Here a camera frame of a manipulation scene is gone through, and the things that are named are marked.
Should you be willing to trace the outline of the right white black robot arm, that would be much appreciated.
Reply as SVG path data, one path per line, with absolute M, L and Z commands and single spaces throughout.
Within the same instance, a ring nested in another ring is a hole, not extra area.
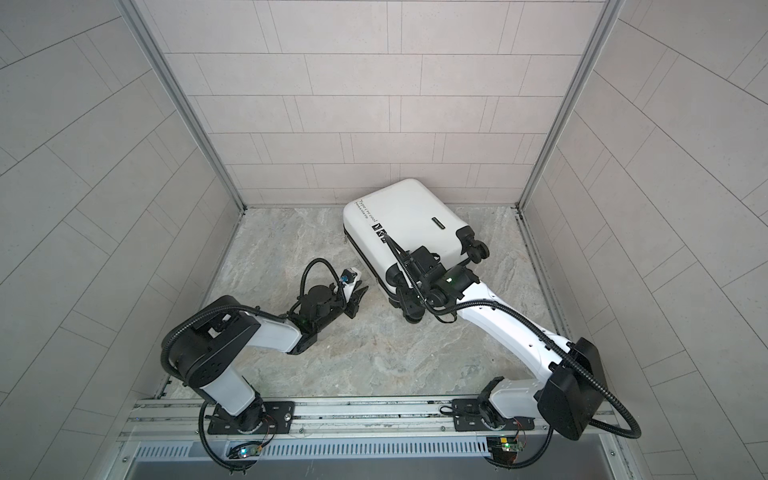
M 501 439 L 488 459 L 491 465 L 506 470 L 530 467 L 547 451 L 554 433 L 577 440 L 588 426 L 628 439 L 642 436 L 639 422 L 607 388 L 594 344 L 585 338 L 572 342 L 531 321 L 500 300 L 464 262 L 445 269 L 424 247 L 412 253 L 388 235 L 383 241 L 427 311 L 480 327 L 515 354 L 541 385 L 533 399 L 548 425 L 542 446 L 519 461 L 511 442 Z

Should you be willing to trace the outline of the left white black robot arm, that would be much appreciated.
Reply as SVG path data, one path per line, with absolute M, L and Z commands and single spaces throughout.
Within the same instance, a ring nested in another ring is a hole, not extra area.
M 331 276 L 329 285 L 308 286 L 302 278 L 296 302 L 279 315 L 223 295 L 163 338 L 160 365 L 202 398 L 197 419 L 200 442 L 209 458 L 229 473 L 246 473 L 255 465 L 279 428 L 260 393 L 235 368 L 235 360 L 247 348 L 300 355 L 338 317 L 354 317 L 368 290 L 360 271 L 351 268 Z M 220 455 L 206 437 L 205 428 L 215 423 L 242 434 L 260 428 L 266 432 L 263 439 L 235 445 Z

